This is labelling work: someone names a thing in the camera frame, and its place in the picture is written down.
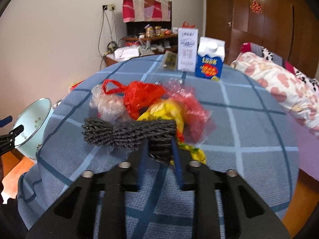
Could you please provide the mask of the yellow plastic bag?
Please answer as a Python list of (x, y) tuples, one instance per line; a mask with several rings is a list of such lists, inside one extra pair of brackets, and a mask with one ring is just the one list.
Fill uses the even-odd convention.
[(183, 108), (175, 101), (161, 99), (139, 116), (137, 121), (174, 120), (177, 125), (177, 144), (179, 148), (189, 151), (193, 160), (206, 164), (206, 155), (202, 149), (186, 144), (184, 140), (184, 116)]

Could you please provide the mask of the blue plaid tablecloth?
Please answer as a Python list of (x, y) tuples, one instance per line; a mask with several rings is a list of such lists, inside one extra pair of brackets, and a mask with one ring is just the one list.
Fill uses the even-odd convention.
[(216, 82), (193, 73), (163, 70), (159, 56), (148, 56), (92, 75), (54, 110), (37, 163), (18, 183), (18, 212), (27, 228), (82, 171), (101, 173), (127, 157), (126, 151), (95, 147), (83, 140), (83, 120), (96, 116), (89, 106), (91, 89), (106, 78), (123, 85), (135, 80), (157, 83), (174, 78), (193, 87), (197, 100), (211, 111), (216, 125), (200, 145), (207, 165), (222, 172), (237, 170), (272, 211), (284, 217), (296, 187), (299, 153), (292, 125), (278, 102), (259, 83), (228, 66), (223, 67)]

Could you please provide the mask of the white box on cabinet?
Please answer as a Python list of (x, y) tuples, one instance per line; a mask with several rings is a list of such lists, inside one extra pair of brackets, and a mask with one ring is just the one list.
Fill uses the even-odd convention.
[(125, 46), (114, 51), (115, 59), (131, 59), (139, 56), (139, 46)]

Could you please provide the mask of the wooden wardrobe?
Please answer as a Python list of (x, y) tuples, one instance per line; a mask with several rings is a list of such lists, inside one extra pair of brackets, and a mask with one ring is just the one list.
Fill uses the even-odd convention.
[(253, 42), (281, 56), (309, 77), (318, 70), (318, 19), (305, 0), (256, 0), (262, 13), (255, 14), (253, 0), (233, 0), (231, 38), (225, 62), (230, 64), (241, 45)]

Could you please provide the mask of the pink bed sheet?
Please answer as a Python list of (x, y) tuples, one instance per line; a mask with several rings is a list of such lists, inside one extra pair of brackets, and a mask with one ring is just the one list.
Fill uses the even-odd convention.
[(318, 180), (318, 140), (308, 129), (301, 126), (294, 118), (289, 118), (299, 148), (299, 167), (309, 176)]

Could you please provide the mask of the wooden tv cabinet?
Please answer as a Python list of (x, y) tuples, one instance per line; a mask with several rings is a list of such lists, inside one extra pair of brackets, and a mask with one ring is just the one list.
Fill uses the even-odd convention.
[[(154, 36), (149, 38), (124, 37), (122, 41), (126, 46), (139, 46), (139, 57), (161, 55), (165, 54), (166, 51), (176, 53), (178, 49), (177, 34)], [(114, 52), (108, 53), (103, 58), (103, 62), (106, 67), (127, 60), (128, 59), (115, 59)]]

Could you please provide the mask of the wall power outlet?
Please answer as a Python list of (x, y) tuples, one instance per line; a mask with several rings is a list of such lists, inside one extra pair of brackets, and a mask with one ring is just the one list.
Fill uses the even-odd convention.
[(115, 11), (116, 10), (116, 5), (115, 4), (107, 4), (102, 6), (103, 11), (110, 10), (110, 11)]

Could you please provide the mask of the black foam net sleeve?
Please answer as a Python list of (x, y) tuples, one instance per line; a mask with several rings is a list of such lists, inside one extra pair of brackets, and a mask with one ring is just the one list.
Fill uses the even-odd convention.
[(111, 123), (99, 118), (86, 118), (82, 129), (84, 141), (89, 144), (135, 151), (147, 140), (149, 157), (167, 165), (172, 160), (171, 141), (177, 133), (174, 120)]

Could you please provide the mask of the blue white LOOK carton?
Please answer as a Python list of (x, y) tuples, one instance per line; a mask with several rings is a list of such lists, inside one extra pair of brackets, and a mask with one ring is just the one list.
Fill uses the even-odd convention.
[(225, 59), (225, 41), (200, 37), (195, 76), (219, 81)]

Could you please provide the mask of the black white pillow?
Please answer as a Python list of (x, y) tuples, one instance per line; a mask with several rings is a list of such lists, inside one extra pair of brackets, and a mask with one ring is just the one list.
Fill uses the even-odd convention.
[(288, 61), (285, 61), (281, 56), (269, 51), (267, 48), (257, 45), (255, 43), (243, 43), (241, 46), (241, 53), (252, 52), (259, 57), (264, 58), (267, 61), (272, 61), (273, 63), (282, 66), (289, 72), (293, 73), (299, 80), (305, 83), (310, 89), (318, 94), (318, 80), (312, 79), (301, 72), (299, 69), (295, 68)]

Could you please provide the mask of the white tall milk carton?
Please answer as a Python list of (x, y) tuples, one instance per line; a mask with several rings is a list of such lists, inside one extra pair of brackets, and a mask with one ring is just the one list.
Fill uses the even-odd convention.
[(178, 29), (178, 70), (195, 72), (198, 47), (198, 29)]

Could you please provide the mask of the clear plastic bag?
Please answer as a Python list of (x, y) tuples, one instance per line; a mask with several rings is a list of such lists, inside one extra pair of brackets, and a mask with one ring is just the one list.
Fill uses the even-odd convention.
[(106, 94), (102, 85), (94, 86), (91, 94), (89, 106), (91, 109), (97, 110), (100, 119), (113, 122), (126, 112), (123, 98), (116, 94)]

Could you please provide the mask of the pink patchwork cloth cover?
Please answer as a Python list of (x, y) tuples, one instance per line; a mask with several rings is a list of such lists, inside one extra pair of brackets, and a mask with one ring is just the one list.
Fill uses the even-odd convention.
[(171, 7), (167, 0), (122, 0), (123, 22), (171, 22)]

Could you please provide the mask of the orange plastic bag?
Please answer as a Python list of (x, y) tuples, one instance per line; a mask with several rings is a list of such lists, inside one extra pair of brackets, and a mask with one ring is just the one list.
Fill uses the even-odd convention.
[(183, 24), (182, 24), (182, 27), (183, 28), (192, 28), (193, 29), (193, 28), (196, 27), (196, 25), (191, 25), (187, 21), (184, 21)]

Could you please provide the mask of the light blue enamel basin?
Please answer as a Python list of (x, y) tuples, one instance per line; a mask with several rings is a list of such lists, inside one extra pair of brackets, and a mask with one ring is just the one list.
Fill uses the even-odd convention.
[(15, 139), (15, 148), (25, 157), (36, 161), (36, 153), (42, 147), (44, 130), (53, 113), (49, 98), (40, 98), (30, 104), (17, 118), (13, 128), (24, 127)]

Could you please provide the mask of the wooden door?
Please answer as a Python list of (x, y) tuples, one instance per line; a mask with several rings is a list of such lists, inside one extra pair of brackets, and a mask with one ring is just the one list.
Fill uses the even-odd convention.
[(225, 41), (225, 56), (228, 56), (233, 0), (206, 0), (206, 37)]

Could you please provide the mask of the red gift box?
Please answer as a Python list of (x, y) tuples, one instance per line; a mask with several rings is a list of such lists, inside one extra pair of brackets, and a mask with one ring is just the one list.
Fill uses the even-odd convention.
[(70, 93), (73, 91), (76, 87), (78, 87), (79, 84), (81, 84), (83, 81), (79, 81), (77, 83), (72, 84), (71, 86), (68, 87), (68, 92)]

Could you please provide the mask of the heart pattern quilt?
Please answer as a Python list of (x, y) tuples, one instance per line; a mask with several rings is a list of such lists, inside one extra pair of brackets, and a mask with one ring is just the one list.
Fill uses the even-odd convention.
[(296, 122), (318, 137), (318, 95), (308, 85), (252, 52), (240, 53), (230, 66), (259, 83)]

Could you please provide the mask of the red plastic bag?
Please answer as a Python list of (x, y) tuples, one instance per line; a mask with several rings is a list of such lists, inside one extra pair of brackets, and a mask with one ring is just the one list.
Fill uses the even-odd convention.
[(123, 93), (124, 106), (134, 120), (140, 117), (142, 109), (151, 106), (165, 95), (162, 86), (142, 81), (132, 81), (128, 85), (123, 85), (119, 81), (105, 79), (102, 90), (107, 95)]

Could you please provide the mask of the pink transparent plastic bag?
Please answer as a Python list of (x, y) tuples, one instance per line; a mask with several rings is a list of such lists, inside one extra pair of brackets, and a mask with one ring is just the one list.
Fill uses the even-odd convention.
[(188, 86), (182, 79), (166, 80), (163, 87), (168, 97), (183, 109), (183, 119), (187, 126), (187, 139), (194, 144), (203, 144), (216, 128), (211, 118), (212, 112), (205, 110), (196, 98), (195, 88)]

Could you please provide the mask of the red double happiness sticker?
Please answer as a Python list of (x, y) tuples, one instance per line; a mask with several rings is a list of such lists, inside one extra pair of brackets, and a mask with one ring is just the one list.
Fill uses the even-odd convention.
[(256, 0), (252, 1), (251, 5), (250, 5), (250, 9), (255, 14), (262, 13), (262, 5), (260, 3), (258, 3), (258, 1), (256, 1)]

